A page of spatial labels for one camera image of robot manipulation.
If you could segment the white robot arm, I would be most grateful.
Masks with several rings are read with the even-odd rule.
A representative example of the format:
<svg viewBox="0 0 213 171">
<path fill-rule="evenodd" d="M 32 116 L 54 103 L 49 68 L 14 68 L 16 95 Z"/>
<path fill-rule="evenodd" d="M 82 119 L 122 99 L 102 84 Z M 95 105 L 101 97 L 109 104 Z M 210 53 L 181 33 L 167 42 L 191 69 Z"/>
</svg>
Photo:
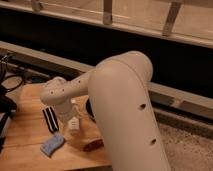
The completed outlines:
<svg viewBox="0 0 213 171">
<path fill-rule="evenodd" d="M 148 93 L 152 74 L 150 59 L 129 51 L 71 81 L 51 79 L 40 99 L 67 122 L 71 99 L 88 95 L 113 171 L 171 171 Z"/>
</svg>

